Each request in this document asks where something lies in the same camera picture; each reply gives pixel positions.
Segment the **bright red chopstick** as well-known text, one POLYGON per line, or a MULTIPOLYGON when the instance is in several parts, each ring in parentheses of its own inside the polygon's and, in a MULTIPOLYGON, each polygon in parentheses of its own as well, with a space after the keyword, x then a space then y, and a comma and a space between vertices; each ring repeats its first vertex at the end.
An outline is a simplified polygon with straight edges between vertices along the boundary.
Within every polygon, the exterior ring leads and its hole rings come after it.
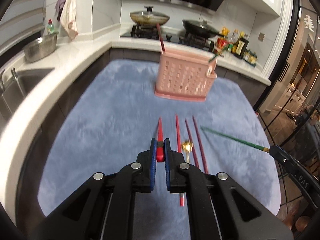
POLYGON ((157 160, 158 163, 165 162, 163 127, 162 127, 162 119, 161 119, 161 117, 159 117, 159 120, 158 120, 156 160, 157 160))

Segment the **small gold spoon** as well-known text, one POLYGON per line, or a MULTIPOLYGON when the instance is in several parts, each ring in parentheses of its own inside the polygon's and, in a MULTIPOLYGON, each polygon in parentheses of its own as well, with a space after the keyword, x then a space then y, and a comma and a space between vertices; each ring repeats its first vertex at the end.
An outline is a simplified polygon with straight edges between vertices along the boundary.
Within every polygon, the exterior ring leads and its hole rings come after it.
POLYGON ((193 143, 191 141, 184 141, 181 143, 181 150, 185 153, 186 162, 190 163, 190 153, 193 150, 193 143))

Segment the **dark maroon chopstick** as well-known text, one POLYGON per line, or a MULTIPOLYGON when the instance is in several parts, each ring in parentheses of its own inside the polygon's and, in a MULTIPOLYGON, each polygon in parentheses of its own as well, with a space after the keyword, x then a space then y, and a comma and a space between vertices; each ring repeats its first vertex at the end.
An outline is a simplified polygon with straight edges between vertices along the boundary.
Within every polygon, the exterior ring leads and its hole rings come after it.
POLYGON ((204 172, 206 174, 208 174, 209 170, 208 170, 208 166, 207 166, 206 156, 205 156, 205 153, 204 153, 204 148, 203 148, 203 144, 202 144, 202 140, 201 140, 201 137, 200 137, 200 132, 199 132, 199 128, 197 126, 197 122, 196 122, 195 116, 193 116, 193 123, 194 123, 196 136, 197 136, 198 143, 199 143, 199 148, 200 148, 200 153, 201 153, 201 158, 202 158, 202 163, 203 163, 203 169, 204 169, 204 172))
POLYGON ((186 125, 186 128, 187 128, 189 141, 191 143, 191 151, 192 151, 192 154, 193 154, 194 163, 195 163, 195 166, 197 168, 199 168, 199 162, 198 162, 198 158, 197 158, 197 155, 196 155, 196 151, 195 151, 195 147, 194 147, 194 143, 193 143, 193 139, 192 139, 192 136, 191 136, 191 131, 190 131, 187 119, 185 119, 185 125, 186 125))

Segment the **blue plush table mat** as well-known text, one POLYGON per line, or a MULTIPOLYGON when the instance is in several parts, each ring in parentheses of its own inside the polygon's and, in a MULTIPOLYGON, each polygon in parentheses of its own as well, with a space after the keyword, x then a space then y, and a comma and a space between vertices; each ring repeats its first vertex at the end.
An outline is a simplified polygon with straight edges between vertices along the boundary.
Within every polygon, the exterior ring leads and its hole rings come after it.
POLYGON ((218 78, 205 102, 159 98, 154 94, 158 64, 114 60, 88 86, 66 116, 46 161, 37 199, 50 214, 95 172, 111 174, 150 147, 157 126, 176 148, 175 122, 182 140, 208 127, 268 146, 252 106, 239 86, 218 78))

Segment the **pink perforated utensil basket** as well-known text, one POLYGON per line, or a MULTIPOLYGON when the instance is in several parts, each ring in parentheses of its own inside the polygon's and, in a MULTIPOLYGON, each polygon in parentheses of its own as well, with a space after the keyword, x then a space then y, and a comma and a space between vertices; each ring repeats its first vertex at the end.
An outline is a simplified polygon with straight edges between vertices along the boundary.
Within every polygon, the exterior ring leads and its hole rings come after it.
POLYGON ((155 95, 171 100, 204 102, 217 78, 216 59, 182 50, 161 51, 155 95))

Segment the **black gas stove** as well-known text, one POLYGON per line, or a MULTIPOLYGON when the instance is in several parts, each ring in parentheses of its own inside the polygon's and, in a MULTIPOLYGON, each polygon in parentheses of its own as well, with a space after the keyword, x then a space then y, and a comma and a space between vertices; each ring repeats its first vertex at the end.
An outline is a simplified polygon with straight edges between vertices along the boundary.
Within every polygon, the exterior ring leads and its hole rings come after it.
MULTIPOLYGON (((196 36, 186 31, 180 31, 177 34, 167 32, 161 29, 162 38, 164 42, 172 42, 208 52, 214 51, 215 42, 204 37, 196 36)), ((159 40, 159 34, 156 27, 147 27, 142 25, 133 25, 132 29, 121 37, 144 38, 151 40, 159 40)))

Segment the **green tray of jars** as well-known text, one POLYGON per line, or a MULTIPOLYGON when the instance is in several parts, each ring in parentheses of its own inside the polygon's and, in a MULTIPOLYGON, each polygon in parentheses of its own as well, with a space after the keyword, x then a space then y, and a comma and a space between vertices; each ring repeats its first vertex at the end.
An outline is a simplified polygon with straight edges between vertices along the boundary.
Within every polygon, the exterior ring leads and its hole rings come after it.
POLYGON ((256 66, 257 55, 250 49, 245 50, 242 59, 245 60, 248 64, 252 65, 253 67, 256 66))

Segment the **brown chopstick in basket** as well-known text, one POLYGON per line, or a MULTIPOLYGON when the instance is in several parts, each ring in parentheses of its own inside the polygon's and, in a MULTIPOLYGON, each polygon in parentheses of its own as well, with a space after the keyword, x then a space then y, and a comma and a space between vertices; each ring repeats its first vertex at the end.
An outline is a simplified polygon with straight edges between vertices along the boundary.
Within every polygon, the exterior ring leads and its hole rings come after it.
POLYGON ((163 37, 162 37, 161 28, 160 28, 159 23, 156 24, 156 28, 157 28, 157 33, 158 33, 159 40, 160 40, 160 43, 161 43, 162 51, 165 52, 164 41, 163 41, 163 37))

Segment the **dark soy sauce bottle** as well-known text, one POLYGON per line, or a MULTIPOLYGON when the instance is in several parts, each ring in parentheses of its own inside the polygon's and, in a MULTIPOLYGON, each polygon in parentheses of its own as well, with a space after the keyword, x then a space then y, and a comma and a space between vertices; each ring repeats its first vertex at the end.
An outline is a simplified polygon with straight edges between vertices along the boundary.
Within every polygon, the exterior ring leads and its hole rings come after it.
POLYGON ((239 59, 242 59, 248 43, 248 36, 242 31, 239 35, 238 40, 235 42, 235 44, 233 44, 233 55, 239 59))

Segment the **black wok with lid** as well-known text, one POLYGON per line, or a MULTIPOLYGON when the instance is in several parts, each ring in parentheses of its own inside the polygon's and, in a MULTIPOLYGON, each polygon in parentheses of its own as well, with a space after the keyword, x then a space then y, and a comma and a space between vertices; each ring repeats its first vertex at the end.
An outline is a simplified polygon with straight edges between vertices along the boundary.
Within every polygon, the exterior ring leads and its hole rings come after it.
POLYGON ((193 35, 202 37, 202 38, 213 38, 216 36, 224 37, 218 30, 211 27, 210 25, 195 21, 195 20, 182 20, 185 31, 193 35))

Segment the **clear plastic oil bottle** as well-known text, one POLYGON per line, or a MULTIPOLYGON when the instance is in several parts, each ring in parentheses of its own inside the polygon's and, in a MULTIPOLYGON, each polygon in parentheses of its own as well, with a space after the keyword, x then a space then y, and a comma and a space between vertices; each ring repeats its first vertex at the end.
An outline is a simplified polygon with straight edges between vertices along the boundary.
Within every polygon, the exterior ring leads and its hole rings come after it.
POLYGON ((235 29, 229 37, 229 43, 234 44, 239 38, 239 31, 235 29))

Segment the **yellow seasoning packet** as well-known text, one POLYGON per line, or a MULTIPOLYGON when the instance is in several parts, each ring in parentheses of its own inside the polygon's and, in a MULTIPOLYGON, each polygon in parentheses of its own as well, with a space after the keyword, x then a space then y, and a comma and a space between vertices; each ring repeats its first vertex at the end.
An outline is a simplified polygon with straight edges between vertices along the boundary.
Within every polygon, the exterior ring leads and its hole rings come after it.
POLYGON ((221 35, 222 35, 223 37, 227 37, 228 34, 229 34, 229 29, 227 29, 226 27, 223 27, 223 28, 222 28, 222 31, 221 31, 221 35))

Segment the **beige wok with lid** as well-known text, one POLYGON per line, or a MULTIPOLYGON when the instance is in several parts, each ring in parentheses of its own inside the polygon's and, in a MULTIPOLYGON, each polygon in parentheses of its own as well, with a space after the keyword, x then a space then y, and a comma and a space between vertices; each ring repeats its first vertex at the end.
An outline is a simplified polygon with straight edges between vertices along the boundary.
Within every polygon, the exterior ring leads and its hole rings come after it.
POLYGON ((153 11, 153 6, 144 6, 143 11, 130 12, 131 20, 137 25, 152 26, 164 25, 170 20, 170 16, 153 11))

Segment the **stainless steel sink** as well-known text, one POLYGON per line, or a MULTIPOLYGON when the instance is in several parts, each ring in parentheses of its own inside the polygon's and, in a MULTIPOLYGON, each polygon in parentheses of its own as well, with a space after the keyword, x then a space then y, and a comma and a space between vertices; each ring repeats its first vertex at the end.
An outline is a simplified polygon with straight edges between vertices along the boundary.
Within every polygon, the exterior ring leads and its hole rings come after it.
POLYGON ((1 92, 1 115, 6 122, 10 120, 27 95, 52 70, 54 69, 29 69, 17 72, 17 77, 10 77, 5 90, 1 92))

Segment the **steel mixing bowl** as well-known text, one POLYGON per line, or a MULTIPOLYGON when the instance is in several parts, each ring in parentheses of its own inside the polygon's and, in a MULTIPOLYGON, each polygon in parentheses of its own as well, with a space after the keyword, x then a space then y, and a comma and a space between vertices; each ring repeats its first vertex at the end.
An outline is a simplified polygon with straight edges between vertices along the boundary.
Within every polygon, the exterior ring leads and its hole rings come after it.
POLYGON ((33 63, 47 57, 56 50, 57 33, 37 38, 23 47, 26 61, 33 63))

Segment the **white hanging towel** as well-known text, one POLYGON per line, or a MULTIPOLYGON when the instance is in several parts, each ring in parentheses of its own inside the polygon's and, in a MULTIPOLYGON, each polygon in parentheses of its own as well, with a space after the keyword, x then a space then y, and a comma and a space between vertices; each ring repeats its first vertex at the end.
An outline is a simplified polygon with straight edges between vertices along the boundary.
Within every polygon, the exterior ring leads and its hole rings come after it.
POLYGON ((65 1, 61 12, 60 24, 71 40, 76 38, 78 35, 76 25, 76 0, 65 1))

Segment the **green dish soap bottle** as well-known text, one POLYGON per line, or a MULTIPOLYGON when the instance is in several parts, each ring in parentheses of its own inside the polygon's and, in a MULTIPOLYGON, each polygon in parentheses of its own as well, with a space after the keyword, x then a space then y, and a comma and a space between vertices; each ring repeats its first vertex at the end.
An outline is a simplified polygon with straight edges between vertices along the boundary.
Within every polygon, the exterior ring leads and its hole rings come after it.
POLYGON ((47 34, 50 35, 50 34, 53 34, 53 33, 55 33, 55 26, 54 26, 52 20, 49 19, 48 25, 47 25, 47 34))

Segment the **chrome faucet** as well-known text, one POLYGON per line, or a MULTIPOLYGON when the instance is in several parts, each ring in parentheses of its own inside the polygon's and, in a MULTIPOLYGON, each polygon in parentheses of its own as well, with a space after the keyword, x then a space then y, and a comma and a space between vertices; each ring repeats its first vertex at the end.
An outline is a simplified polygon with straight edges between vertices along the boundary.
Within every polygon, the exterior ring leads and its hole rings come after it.
POLYGON ((1 70, 1 94, 3 94, 17 79, 18 74, 14 67, 10 68, 10 72, 6 71, 6 69, 1 70))

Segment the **white window blinds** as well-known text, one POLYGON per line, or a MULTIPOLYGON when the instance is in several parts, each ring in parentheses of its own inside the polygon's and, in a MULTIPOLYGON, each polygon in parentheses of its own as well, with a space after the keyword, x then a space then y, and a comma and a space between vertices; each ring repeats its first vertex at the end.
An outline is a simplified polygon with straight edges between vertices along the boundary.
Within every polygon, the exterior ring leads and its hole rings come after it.
POLYGON ((44 0, 13 0, 1 19, 1 54, 43 31, 44 0))

